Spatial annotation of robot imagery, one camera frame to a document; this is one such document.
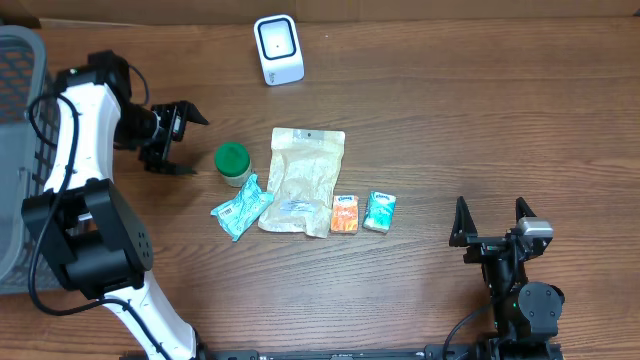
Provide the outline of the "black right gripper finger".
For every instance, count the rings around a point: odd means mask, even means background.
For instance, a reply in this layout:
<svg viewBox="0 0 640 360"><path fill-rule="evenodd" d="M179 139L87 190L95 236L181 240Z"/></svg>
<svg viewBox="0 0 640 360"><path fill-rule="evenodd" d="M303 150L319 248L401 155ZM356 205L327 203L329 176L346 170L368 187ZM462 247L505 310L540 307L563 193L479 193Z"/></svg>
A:
<svg viewBox="0 0 640 360"><path fill-rule="evenodd" d="M521 219L526 217L535 217L536 214L529 207L528 203L523 197L518 197L515 203L515 213L516 213L516 221L519 222Z"/></svg>
<svg viewBox="0 0 640 360"><path fill-rule="evenodd" d="M473 243L477 237L478 232L470 214L468 205L464 197L459 196L456 201L456 213L449 238L449 246L466 247Z"/></svg>

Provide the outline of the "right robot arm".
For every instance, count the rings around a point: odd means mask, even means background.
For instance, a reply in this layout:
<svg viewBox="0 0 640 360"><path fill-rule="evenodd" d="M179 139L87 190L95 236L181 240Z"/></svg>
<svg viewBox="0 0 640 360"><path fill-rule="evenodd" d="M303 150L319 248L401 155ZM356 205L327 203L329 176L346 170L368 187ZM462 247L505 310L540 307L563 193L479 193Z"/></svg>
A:
<svg viewBox="0 0 640 360"><path fill-rule="evenodd" d="M556 286L528 280L525 263L540 257L553 240L551 223L516 200L516 224L502 236L481 237L465 199L456 201L449 239L466 250L463 261L479 264L490 290L498 336L508 342L538 343L558 334L565 297Z"/></svg>

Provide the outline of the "green capped bottle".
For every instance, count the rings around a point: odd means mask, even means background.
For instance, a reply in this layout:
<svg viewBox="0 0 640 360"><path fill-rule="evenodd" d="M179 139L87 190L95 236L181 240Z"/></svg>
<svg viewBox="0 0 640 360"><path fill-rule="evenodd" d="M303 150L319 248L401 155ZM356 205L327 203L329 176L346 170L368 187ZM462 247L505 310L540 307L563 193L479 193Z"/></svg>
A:
<svg viewBox="0 0 640 360"><path fill-rule="evenodd" d="M252 162L246 147L237 142L226 142L214 156L216 169L225 183L242 187L252 173Z"/></svg>

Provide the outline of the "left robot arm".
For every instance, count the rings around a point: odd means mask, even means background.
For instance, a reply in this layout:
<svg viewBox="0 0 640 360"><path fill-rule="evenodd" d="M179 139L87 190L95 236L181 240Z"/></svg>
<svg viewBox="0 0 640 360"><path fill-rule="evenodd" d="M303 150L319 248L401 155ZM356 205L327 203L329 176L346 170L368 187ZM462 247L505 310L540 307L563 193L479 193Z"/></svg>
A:
<svg viewBox="0 0 640 360"><path fill-rule="evenodd" d="M59 72L52 90L34 99L60 107L53 169L44 191L22 203L35 240L28 293L52 316L97 307L113 312L143 347L145 359L208 359L197 331L175 311L152 272L151 237L113 182L113 153L137 151L145 170L190 175L172 163L172 143L187 123L206 125L197 107L181 100L132 102L134 68L111 50L84 66Z"/></svg>

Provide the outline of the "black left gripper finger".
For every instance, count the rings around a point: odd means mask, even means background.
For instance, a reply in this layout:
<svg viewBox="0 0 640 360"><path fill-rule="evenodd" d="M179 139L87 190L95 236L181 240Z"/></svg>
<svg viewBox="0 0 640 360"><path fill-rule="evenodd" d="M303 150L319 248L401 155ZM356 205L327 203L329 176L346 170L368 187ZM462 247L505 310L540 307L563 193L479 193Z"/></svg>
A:
<svg viewBox="0 0 640 360"><path fill-rule="evenodd" d="M152 173L174 176L196 174L196 171L189 166L175 164L166 160L146 162L144 164L144 170Z"/></svg>
<svg viewBox="0 0 640 360"><path fill-rule="evenodd" d="M191 102L186 103L185 119L187 122L207 126L209 121L200 113L197 106Z"/></svg>

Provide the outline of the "orange snack packet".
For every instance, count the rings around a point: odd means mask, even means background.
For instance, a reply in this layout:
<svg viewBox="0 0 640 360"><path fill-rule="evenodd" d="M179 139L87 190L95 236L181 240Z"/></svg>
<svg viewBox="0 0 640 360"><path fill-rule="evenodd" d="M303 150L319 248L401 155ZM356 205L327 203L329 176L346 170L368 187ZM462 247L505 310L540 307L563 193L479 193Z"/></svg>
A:
<svg viewBox="0 0 640 360"><path fill-rule="evenodd" d="M330 223L332 233L355 234L359 229L359 198L356 195L336 195Z"/></svg>

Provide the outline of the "teal Kleenex tissue pack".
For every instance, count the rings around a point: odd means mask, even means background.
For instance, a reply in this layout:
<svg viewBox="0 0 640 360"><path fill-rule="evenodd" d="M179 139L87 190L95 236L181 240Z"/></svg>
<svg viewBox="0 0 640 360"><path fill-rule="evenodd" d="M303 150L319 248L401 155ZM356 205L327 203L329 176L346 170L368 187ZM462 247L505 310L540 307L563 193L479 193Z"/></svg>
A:
<svg viewBox="0 0 640 360"><path fill-rule="evenodd" d="M369 230L387 233L392 224L396 197L394 195L371 191L363 220L363 227Z"/></svg>

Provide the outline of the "teal snack packet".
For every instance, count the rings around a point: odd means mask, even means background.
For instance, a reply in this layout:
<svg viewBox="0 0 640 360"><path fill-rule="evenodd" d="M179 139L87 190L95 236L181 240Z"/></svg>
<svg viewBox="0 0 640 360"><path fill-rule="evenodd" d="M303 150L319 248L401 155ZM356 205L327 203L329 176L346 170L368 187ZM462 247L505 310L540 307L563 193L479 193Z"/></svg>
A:
<svg viewBox="0 0 640 360"><path fill-rule="evenodd" d="M251 174L236 197L212 209L210 215L237 242L273 201L274 195L259 186L258 175Z"/></svg>

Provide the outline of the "beige paper pouch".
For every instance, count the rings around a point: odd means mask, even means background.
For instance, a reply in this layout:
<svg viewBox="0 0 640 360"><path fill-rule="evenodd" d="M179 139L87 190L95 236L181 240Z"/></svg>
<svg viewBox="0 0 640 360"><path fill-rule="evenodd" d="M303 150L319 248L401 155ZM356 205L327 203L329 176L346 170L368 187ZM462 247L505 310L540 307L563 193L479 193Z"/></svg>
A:
<svg viewBox="0 0 640 360"><path fill-rule="evenodd" d="M345 139L342 131L273 129L267 191L274 201L259 217L261 229L328 236Z"/></svg>

